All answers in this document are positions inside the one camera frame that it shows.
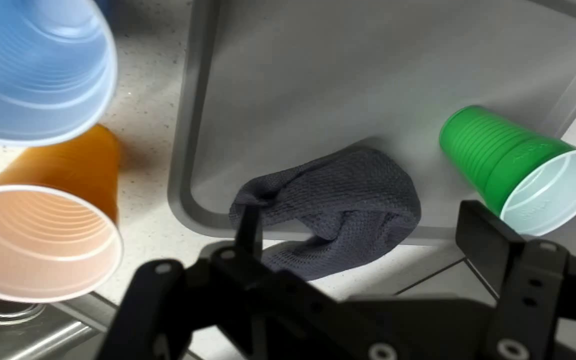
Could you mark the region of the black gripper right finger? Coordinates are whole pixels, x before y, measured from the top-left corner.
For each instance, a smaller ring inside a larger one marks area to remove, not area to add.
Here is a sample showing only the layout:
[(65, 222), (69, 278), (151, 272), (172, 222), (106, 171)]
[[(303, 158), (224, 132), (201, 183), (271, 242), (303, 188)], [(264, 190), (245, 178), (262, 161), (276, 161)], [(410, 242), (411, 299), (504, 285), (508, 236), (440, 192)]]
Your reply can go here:
[(523, 238), (475, 200), (463, 200), (457, 212), (456, 244), (486, 291), (497, 299)]

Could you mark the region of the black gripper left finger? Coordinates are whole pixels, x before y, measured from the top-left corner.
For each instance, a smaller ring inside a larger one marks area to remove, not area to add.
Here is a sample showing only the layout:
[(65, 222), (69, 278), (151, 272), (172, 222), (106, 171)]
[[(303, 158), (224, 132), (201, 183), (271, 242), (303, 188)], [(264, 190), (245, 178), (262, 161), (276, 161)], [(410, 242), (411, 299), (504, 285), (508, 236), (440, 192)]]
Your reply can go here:
[(252, 258), (262, 255), (262, 221), (255, 207), (243, 209), (233, 244)]

